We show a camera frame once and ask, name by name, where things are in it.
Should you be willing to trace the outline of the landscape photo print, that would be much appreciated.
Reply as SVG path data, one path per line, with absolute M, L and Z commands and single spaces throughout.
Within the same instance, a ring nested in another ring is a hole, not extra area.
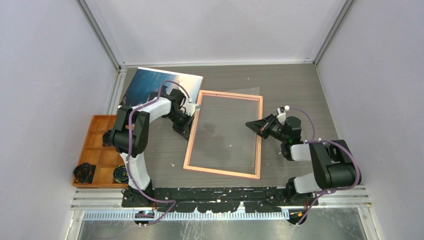
M 197 101 L 203 80 L 204 78 L 199 75 L 138 67 L 119 105 L 138 106 L 154 98 L 155 92 L 161 91 L 162 94 L 170 95 L 173 89 L 177 89 L 185 96 L 183 101 L 185 107 L 188 100 L 193 103 Z

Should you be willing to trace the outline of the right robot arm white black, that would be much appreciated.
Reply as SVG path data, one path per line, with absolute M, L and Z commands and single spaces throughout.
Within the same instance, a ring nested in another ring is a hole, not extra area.
M 246 126 L 263 139 L 272 137 L 281 142 L 282 156 L 292 162 L 311 162 L 312 172 L 292 177 L 283 190 L 291 205 L 299 205 L 313 193 L 333 193 L 361 182 L 361 172 L 344 140 L 303 141 L 302 121 L 289 116 L 280 121 L 276 115 L 248 121 Z

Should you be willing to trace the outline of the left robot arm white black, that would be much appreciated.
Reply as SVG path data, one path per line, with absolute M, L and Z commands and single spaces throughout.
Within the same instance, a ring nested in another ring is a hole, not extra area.
M 118 107 L 113 128 L 103 134 L 102 140 L 122 157 L 129 190 L 141 207 L 148 207 L 154 199 L 145 160 L 150 124 L 158 118 L 169 119 L 172 130 L 188 140 L 195 112 L 199 109 L 200 106 L 179 89 L 172 89 L 170 93 L 153 92 L 146 103 Z

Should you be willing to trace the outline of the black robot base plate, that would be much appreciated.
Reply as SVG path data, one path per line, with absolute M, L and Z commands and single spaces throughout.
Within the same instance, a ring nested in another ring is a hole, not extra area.
M 137 189 L 121 190 L 124 208 L 153 208 L 164 213 L 234 213 L 240 207 L 246 213 L 276 213 L 282 207 L 306 210 L 314 204 L 310 193 L 289 194 L 285 188 L 265 187 L 157 187 L 147 190 L 146 198 Z

